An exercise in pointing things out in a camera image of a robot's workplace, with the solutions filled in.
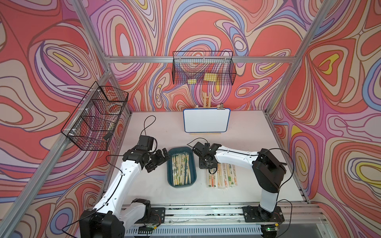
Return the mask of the wooden easel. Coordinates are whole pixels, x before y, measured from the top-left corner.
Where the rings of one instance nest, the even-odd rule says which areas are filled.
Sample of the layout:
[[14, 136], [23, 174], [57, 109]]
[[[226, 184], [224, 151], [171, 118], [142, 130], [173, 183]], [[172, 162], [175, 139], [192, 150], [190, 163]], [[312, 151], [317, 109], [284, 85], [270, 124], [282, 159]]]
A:
[[209, 92], [209, 93], [203, 92], [202, 95], [203, 95], [202, 107], [199, 105], [196, 105], [195, 109], [198, 109], [198, 108], [210, 109], [211, 108], [211, 99], [212, 99], [211, 92]]

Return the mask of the yellow note large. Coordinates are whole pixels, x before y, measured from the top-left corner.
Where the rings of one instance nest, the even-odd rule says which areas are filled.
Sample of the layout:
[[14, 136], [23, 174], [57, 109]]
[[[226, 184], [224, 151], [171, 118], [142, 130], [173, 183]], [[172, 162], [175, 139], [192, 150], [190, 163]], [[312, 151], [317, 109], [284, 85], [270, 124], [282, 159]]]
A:
[[217, 78], [218, 75], [216, 73], [205, 73], [203, 80], [208, 82], [216, 82]]

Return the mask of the red print chopstick pack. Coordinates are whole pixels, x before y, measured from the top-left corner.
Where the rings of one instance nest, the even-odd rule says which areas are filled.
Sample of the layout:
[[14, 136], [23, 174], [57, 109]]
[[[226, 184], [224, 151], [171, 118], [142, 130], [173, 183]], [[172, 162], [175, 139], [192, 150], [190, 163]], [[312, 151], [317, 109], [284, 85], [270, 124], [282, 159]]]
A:
[[236, 166], [235, 165], [232, 165], [232, 171], [233, 171], [233, 184], [234, 186], [237, 185], [237, 173], [236, 173]]

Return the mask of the teal storage box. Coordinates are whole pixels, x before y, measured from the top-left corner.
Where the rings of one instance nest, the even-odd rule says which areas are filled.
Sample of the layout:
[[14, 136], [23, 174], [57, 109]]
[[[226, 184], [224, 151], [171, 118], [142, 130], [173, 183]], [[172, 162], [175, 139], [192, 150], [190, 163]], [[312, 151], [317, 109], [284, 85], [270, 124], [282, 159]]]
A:
[[196, 182], [196, 167], [193, 151], [189, 147], [169, 150], [167, 161], [167, 181], [174, 188], [189, 187]]

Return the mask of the green label chopstick pack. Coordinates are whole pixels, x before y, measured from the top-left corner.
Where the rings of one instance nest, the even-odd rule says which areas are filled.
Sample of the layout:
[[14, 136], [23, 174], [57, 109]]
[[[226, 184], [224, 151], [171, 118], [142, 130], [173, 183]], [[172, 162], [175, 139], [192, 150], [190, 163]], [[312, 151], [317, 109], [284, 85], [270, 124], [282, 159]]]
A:
[[226, 164], [226, 171], [227, 171], [227, 181], [228, 181], [228, 186], [230, 187], [231, 184], [232, 184], [232, 181], [231, 181], [231, 173], [230, 173], [230, 165], [229, 164]]

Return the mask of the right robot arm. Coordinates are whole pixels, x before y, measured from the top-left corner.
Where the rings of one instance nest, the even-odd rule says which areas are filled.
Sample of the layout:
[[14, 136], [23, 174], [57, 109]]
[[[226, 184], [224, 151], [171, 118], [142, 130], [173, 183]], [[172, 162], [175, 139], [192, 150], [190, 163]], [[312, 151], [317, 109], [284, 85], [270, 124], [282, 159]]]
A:
[[199, 158], [200, 169], [212, 171], [218, 169], [218, 164], [231, 164], [253, 170], [262, 188], [258, 211], [266, 215], [274, 212], [286, 168], [269, 149], [246, 152], [221, 144], [209, 145], [198, 142], [192, 147], [192, 151]]

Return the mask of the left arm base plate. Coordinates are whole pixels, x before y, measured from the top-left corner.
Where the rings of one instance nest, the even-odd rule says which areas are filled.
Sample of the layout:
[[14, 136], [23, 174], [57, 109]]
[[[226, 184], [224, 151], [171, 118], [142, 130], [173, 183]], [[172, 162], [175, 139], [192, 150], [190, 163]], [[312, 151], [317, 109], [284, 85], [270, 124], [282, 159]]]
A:
[[162, 224], [165, 222], [165, 207], [152, 207], [148, 210], [143, 218], [135, 222], [135, 224]]

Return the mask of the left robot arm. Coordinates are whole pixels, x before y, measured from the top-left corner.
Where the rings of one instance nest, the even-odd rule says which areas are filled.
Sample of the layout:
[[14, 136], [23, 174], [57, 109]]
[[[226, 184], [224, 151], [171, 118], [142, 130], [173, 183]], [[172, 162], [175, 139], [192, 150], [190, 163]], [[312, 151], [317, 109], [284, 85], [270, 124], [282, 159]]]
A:
[[155, 138], [141, 135], [136, 146], [122, 156], [118, 175], [101, 200], [91, 211], [84, 211], [79, 218], [82, 238], [123, 238], [126, 230], [135, 224], [145, 224], [152, 231], [165, 218], [165, 208], [152, 208], [147, 199], [136, 198], [123, 210], [125, 198], [134, 179], [142, 170], [154, 171], [170, 159], [166, 148], [155, 149]]

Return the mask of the panda print chopstick pack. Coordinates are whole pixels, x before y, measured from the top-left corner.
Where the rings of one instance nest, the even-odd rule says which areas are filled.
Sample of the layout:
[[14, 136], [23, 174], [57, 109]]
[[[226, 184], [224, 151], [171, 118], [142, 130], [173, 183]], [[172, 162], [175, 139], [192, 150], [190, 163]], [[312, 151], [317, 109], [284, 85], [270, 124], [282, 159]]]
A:
[[231, 186], [230, 187], [233, 187], [234, 186], [234, 184], [233, 184], [233, 171], [232, 171], [232, 165], [230, 164], [230, 173], [231, 173], [231, 181], [232, 181], [232, 184], [231, 184]]

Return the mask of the metal binder clip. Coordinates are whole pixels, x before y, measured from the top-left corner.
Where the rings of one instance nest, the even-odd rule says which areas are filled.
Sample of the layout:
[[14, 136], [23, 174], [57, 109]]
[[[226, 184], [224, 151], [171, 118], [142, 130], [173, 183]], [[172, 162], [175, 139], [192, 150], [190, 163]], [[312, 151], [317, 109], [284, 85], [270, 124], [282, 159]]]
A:
[[218, 105], [217, 105], [217, 109], [219, 109], [219, 110], [224, 110], [225, 108], [224, 108], [224, 105], [223, 105], [223, 104], [218, 104]]

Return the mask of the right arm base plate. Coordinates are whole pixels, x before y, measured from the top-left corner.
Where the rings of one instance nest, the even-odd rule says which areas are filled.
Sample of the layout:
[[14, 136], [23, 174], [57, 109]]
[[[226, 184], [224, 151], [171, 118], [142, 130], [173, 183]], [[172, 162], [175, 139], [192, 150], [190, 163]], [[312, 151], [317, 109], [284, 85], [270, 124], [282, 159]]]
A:
[[268, 212], [260, 206], [242, 207], [243, 216], [246, 223], [283, 223], [285, 221], [282, 210], [276, 206], [273, 212]]

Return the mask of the red green chopstick pack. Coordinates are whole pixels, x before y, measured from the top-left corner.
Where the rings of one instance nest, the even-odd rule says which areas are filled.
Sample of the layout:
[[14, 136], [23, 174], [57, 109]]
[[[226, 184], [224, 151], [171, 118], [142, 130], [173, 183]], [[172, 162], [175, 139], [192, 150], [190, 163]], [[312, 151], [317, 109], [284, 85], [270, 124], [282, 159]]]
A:
[[217, 178], [218, 178], [218, 188], [222, 189], [225, 187], [225, 184], [224, 184], [224, 174], [223, 174], [223, 169], [222, 169], [222, 164], [218, 164], [218, 168], [217, 168]]

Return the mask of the white board blue frame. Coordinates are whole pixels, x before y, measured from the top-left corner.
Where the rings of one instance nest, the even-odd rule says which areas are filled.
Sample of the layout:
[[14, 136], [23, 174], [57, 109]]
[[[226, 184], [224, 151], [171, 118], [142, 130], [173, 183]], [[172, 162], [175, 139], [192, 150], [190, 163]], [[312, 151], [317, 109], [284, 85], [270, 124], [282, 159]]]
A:
[[217, 133], [228, 129], [231, 110], [185, 109], [183, 110], [186, 133]]

